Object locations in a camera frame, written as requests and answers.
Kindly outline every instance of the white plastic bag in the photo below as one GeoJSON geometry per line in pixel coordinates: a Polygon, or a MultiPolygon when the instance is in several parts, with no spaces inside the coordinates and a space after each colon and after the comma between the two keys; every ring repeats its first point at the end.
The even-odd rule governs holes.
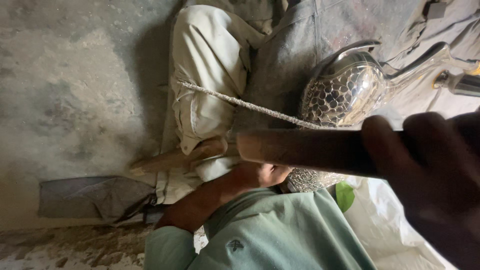
{"type": "Polygon", "coordinates": [[[456,269],[410,226],[386,181],[350,176],[345,183],[352,189],[337,193],[339,206],[378,269],[456,269]]]}

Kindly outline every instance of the rope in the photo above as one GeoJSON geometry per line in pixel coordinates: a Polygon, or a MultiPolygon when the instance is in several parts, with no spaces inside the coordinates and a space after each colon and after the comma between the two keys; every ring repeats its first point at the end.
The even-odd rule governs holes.
{"type": "Polygon", "coordinates": [[[299,126],[307,127],[307,128],[310,128],[310,129],[325,129],[324,127],[321,127],[319,125],[315,125],[313,123],[302,121],[302,120],[297,119],[295,117],[291,117],[291,116],[288,116],[286,114],[282,114],[278,111],[269,110],[267,108],[260,107],[260,106],[257,106],[255,104],[245,102],[245,101],[243,101],[241,99],[238,99],[238,98],[233,98],[233,97],[230,97],[230,96],[227,96],[227,95],[223,95],[223,94],[205,89],[203,87],[199,87],[199,86],[196,86],[196,85],[193,85],[193,84],[189,84],[187,82],[178,82],[178,83],[185,86],[188,89],[195,90],[195,91],[200,91],[200,92],[212,95],[214,97],[217,97],[217,98],[219,98],[221,100],[224,100],[226,102],[230,102],[230,103],[233,103],[233,104],[240,105],[242,107],[246,107],[247,109],[251,109],[251,110],[254,110],[254,111],[257,111],[257,112],[268,114],[272,117],[283,119],[285,121],[288,121],[290,123],[294,123],[294,124],[299,125],[299,126]]]}

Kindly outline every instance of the human hand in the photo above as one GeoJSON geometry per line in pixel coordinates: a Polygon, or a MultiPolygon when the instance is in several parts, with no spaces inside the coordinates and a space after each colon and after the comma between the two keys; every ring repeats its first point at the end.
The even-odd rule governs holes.
{"type": "Polygon", "coordinates": [[[261,164],[255,162],[242,162],[232,170],[235,181],[248,188],[269,187],[283,182],[292,168],[261,164]]]}
{"type": "Polygon", "coordinates": [[[384,118],[364,121],[363,143],[378,173],[419,233],[458,267],[478,267],[480,157],[437,113],[412,115],[403,127],[402,141],[384,118]]]}

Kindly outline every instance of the knee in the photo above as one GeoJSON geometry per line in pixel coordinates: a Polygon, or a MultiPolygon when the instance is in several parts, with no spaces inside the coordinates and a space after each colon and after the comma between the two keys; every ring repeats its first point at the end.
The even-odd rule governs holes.
{"type": "Polygon", "coordinates": [[[194,5],[181,10],[175,23],[175,31],[189,31],[190,26],[197,28],[206,27],[214,20],[214,17],[223,10],[206,5],[194,5]]]}

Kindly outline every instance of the green shirt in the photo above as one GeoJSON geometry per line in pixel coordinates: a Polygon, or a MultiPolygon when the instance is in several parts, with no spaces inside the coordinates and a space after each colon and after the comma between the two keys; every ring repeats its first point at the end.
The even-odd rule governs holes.
{"type": "Polygon", "coordinates": [[[205,224],[209,242],[195,253],[193,235],[176,227],[150,233],[146,270],[375,269],[325,190],[277,195],[248,192],[205,224]]]}

